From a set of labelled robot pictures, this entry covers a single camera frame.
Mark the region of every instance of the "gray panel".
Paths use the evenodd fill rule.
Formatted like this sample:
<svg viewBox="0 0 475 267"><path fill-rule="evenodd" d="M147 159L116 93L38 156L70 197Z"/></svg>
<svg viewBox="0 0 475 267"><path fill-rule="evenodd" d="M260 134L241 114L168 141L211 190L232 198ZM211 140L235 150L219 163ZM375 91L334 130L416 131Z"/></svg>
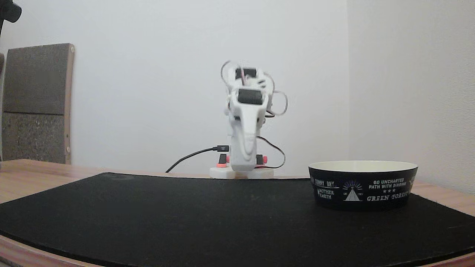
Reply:
<svg viewBox="0 0 475 267"><path fill-rule="evenodd" d="M3 160L32 159L65 163L63 134L63 115L4 112Z"/></svg>
<svg viewBox="0 0 475 267"><path fill-rule="evenodd" d="M70 44L10 49L4 112L64 114Z"/></svg>

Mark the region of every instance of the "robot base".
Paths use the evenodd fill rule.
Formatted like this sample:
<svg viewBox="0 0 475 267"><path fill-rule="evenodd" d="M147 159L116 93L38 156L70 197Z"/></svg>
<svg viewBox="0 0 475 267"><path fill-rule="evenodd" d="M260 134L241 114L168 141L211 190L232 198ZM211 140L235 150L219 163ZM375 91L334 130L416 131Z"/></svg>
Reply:
<svg viewBox="0 0 475 267"><path fill-rule="evenodd" d="M209 169L209 176L213 179L273 179L274 170L259 168L250 172L235 172L231 167L214 167Z"/></svg>

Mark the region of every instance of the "black mat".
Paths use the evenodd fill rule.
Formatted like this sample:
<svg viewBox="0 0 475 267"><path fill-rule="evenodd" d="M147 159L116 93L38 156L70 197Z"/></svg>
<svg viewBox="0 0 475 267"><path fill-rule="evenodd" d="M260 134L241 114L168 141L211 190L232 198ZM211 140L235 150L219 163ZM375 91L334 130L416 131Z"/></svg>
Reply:
<svg viewBox="0 0 475 267"><path fill-rule="evenodd" d="M475 251L475 217L415 195L328 210L309 180L103 173L0 204L0 233L105 266L415 266Z"/></svg>

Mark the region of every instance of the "bowl rim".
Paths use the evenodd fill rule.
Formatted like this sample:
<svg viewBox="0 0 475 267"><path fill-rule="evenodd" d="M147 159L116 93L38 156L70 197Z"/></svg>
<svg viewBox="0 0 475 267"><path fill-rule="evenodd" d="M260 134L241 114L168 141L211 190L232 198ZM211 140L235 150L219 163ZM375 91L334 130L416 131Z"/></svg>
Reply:
<svg viewBox="0 0 475 267"><path fill-rule="evenodd" d="M325 166L326 164L338 164L338 163L372 163L372 164L378 164L378 163L384 163L384 164L393 164L394 167L388 168L388 169L360 169L360 170L345 170L343 167L340 168L331 168L329 166ZM353 161L326 161L326 162L315 162L311 163L308 165L309 168L315 169L315 170L321 170L321 171L329 171L329 172L348 172L348 173L381 173L381 172L400 172L400 171L408 171L408 170L413 170L418 168L417 164L410 163L410 162L398 162L398 161L376 161L376 160L353 160Z"/></svg>

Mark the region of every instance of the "bowl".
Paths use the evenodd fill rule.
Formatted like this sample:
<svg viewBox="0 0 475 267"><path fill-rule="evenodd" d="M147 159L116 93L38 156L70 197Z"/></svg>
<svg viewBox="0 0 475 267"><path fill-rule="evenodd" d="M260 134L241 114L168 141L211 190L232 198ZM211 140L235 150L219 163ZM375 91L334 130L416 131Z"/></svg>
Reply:
<svg viewBox="0 0 475 267"><path fill-rule="evenodd" d="M318 205L337 210L388 210L407 203L418 166L334 161L313 163L308 169Z"/></svg>

